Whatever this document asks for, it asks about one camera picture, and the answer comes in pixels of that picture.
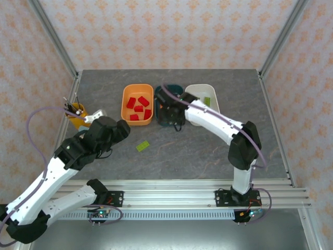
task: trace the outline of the green block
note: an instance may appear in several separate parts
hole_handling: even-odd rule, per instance
[[[204,100],[203,100],[203,103],[204,103],[206,106],[210,107],[210,98],[209,98],[209,97],[205,97]]]
[[[140,143],[139,145],[137,145],[136,149],[141,152],[142,150],[144,150],[145,148],[147,148],[149,146],[149,142],[144,141],[142,143]]]

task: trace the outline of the yellow cup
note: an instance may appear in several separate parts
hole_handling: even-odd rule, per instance
[[[78,103],[72,103],[74,108],[79,109]],[[80,110],[82,110],[80,116],[86,117],[88,115],[87,110],[85,110],[84,106],[80,103]],[[71,115],[65,114],[66,117],[71,121],[74,127],[78,130],[80,126],[90,127],[90,123],[85,123],[84,120],[81,120],[77,117],[73,117]]]

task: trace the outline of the orange bowl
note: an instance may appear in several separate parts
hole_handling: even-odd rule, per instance
[[[149,101],[149,105],[147,107],[144,107],[143,112],[135,112],[134,109],[127,108],[127,103],[129,102],[131,97],[134,97],[136,99],[135,105],[142,105],[139,103],[138,99],[143,96],[147,101]],[[150,124],[154,111],[154,90],[152,86],[149,84],[131,84],[124,88],[123,92],[123,101],[121,105],[121,118],[127,122],[130,126],[144,126]],[[150,109],[151,115],[148,119],[144,120],[144,114],[145,110]],[[137,114],[139,115],[139,121],[131,121],[130,115]]]

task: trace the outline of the patterned wallpaper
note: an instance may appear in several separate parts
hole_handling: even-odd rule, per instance
[[[24,191],[43,169],[25,121],[43,106],[63,106],[72,77],[27,0],[0,1],[0,203]],[[51,156],[61,114],[44,111],[30,124],[36,145]]]
[[[265,80],[288,159],[333,249],[333,4],[312,0]]]
[[[260,69],[296,0],[41,0],[77,70]]]

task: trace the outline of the red block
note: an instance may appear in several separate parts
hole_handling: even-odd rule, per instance
[[[143,96],[140,96],[140,98],[138,98],[138,101],[145,107],[149,105],[149,101],[147,101],[147,99],[145,99]]]
[[[136,102],[136,99],[134,97],[131,97],[130,100],[129,100],[129,102],[127,103],[126,107],[127,108],[133,108],[135,102]]]
[[[145,110],[145,115],[144,115],[144,120],[149,119],[151,116],[151,109],[146,109]]]
[[[139,120],[139,116],[137,114],[135,115],[130,115],[130,120],[131,121],[138,121]]]
[[[144,107],[143,106],[135,106],[134,107],[134,111],[135,112],[143,112],[144,111]]]

